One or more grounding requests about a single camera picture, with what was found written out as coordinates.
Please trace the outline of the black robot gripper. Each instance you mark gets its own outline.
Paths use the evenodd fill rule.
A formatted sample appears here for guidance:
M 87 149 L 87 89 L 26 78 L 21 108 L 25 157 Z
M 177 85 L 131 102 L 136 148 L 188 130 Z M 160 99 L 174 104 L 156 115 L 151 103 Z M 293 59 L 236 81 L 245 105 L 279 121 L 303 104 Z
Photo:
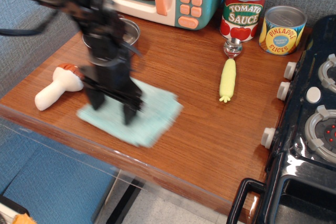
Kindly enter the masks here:
M 82 40 L 88 47 L 91 63 L 80 67 L 90 104 L 98 110 L 106 96 L 113 98 L 124 104 L 124 123 L 131 124 L 142 105 L 142 91 L 130 77 L 132 54 L 140 52 L 123 38 L 109 35 L 84 34 Z

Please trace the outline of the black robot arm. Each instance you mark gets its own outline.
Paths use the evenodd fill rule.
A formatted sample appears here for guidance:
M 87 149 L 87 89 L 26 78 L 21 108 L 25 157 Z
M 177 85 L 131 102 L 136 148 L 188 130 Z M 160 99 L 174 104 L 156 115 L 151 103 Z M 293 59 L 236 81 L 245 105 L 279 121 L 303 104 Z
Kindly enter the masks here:
M 131 53 L 140 52 L 123 39 L 125 23 L 112 0 L 34 0 L 68 14 L 90 46 L 91 65 L 80 67 L 84 90 L 95 110 L 109 96 L 123 104 L 124 122 L 130 124 L 142 105 L 142 91 L 131 80 Z

